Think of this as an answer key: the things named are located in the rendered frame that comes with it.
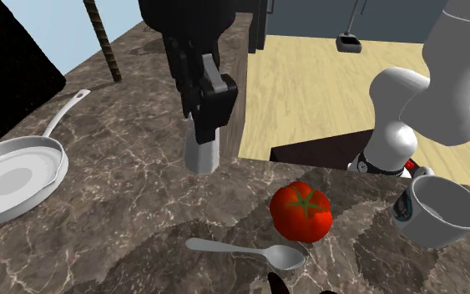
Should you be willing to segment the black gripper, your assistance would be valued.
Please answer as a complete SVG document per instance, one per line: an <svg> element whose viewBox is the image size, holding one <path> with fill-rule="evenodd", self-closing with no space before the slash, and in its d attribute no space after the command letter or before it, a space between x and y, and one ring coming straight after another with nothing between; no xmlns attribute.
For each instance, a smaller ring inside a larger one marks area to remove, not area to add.
<svg viewBox="0 0 470 294"><path fill-rule="evenodd" d="M235 0L139 0L145 23L162 33L172 78L180 93L184 117L194 110L195 139L198 144L215 140L215 131L226 126L239 93L236 82L220 73L216 41L235 21ZM197 58L195 82L190 66L190 48L185 38L210 51Z"/></svg>

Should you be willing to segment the grey cylindrical shaker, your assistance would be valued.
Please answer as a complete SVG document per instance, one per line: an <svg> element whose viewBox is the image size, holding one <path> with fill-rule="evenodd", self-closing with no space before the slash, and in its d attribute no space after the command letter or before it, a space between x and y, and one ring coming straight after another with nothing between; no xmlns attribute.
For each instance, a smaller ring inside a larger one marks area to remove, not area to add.
<svg viewBox="0 0 470 294"><path fill-rule="evenodd" d="M193 116L187 119L187 137L184 146L184 162L186 168L196 174L210 174L219 166L220 160L220 129L215 130L213 141L198 144L195 138Z"/></svg>

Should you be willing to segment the dark cabinet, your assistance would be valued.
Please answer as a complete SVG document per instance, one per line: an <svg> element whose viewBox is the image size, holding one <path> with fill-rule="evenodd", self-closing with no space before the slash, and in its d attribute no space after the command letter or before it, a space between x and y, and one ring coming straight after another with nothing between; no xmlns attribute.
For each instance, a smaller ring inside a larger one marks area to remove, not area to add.
<svg viewBox="0 0 470 294"><path fill-rule="evenodd" d="M274 0L248 0L252 21L249 31L249 53L263 50L267 35L268 16L274 12Z"/></svg>

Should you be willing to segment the brown twisted pole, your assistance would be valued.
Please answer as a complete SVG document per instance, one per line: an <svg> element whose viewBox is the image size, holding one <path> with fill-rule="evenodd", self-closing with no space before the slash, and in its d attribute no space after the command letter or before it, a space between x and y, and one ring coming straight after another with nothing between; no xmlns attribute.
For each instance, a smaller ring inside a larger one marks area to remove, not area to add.
<svg viewBox="0 0 470 294"><path fill-rule="evenodd" d="M104 54L105 61L109 67L109 71L113 77L113 80L115 83L119 83L122 81L122 76L115 60L114 52L109 43L109 39L104 29L104 25L97 9L95 0L83 0L83 4L87 11L90 22L92 23L93 30L95 31L96 37L99 41L99 45Z"/></svg>

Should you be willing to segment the dark robot stand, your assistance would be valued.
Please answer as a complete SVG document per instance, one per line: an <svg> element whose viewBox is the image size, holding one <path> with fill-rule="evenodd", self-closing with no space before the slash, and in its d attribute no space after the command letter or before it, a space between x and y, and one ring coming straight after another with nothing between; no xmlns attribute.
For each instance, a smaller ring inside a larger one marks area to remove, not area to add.
<svg viewBox="0 0 470 294"><path fill-rule="evenodd" d="M345 170L365 148L373 130L272 147L270 161Z"/></svg>

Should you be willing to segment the red tomato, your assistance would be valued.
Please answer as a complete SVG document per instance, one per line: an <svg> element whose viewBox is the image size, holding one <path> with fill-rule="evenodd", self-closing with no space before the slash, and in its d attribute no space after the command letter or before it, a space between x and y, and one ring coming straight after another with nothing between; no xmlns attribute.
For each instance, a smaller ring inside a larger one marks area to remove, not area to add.
<svg viewBox="0 0 470 294"><path fill-rule="evenodd" d="M270 214L282 236L304 243L319 241L333 222L328 198L299 181L278 189L270 201Z"/></svg>

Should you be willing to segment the grey spoon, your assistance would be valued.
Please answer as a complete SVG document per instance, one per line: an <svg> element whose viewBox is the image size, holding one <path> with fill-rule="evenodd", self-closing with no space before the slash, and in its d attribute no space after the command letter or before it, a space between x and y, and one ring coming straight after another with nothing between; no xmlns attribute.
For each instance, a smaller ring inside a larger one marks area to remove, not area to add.
<svg viewBox="0 0 470 294"><path fill-rule="evenodd" d="M299 268L306 261L306 258L300 251L283 245L273 245L265 249L257 249L235 246L218 241L209 241L200 238L189 238L185 241L185 245L187 248L195 251L242 252L259 254L264 256L274 268L282 271L289 271Z"/></svg>

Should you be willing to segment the large black box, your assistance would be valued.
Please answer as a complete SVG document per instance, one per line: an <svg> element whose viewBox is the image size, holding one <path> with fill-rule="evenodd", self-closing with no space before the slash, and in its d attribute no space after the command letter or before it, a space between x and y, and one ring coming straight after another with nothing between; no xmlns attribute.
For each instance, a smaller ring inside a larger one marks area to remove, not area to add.
<svg viewBox="0 0 470 294"><path fill-rule="evenodd" d="M65 77L0 0L0 138L65 84Z"/></svg>

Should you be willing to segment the white frying pan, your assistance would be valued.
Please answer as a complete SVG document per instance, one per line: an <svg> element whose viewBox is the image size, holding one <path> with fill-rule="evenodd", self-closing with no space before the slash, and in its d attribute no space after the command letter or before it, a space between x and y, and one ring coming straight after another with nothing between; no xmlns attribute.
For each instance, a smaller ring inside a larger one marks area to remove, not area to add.
<svg viewBox="0 0 470 294"><path fill-rule="evenodd" d="M52 118L41 135L0 142L0 224L46 200L68 171L68 156L50 137L60 119L90 91L79 90Z"/></svg>

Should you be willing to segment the dark brown object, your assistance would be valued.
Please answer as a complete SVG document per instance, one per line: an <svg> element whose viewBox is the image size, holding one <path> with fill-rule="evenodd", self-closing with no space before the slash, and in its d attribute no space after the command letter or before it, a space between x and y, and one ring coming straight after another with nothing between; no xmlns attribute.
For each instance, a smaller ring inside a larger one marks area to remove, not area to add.
<svg viewBox="0 0 470 294"><path fill-rule="evenodd" d="M269 272L267 280L270 285L271 294L290 294L287 285L276 273Z"/></svg>

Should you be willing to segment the white mug with print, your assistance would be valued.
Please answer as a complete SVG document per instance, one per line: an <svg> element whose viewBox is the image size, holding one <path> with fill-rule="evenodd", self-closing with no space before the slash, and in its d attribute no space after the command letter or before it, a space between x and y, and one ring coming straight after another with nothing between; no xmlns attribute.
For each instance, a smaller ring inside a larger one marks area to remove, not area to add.
<svg viewBox="0 0 470 294"><path fill-rule="evenodd" d="M470 191L439 176L418 176L393 204L392 218L411 241L443 248L470 234Z"/></svg>

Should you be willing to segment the grey long-handled dustpan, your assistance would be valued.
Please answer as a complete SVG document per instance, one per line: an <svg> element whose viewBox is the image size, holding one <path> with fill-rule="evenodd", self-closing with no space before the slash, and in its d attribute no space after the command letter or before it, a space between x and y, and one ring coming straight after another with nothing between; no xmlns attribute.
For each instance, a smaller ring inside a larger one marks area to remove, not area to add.
<svg viewBox="0 0 470 294"><path fill-rule="evenodd" d="M336 38L336 49L341 53L360 53L362 45L357 36L351 34L351 26L356 16L360 0L356 0L352 9L349 23L344 33L340 33Z"/></svg>

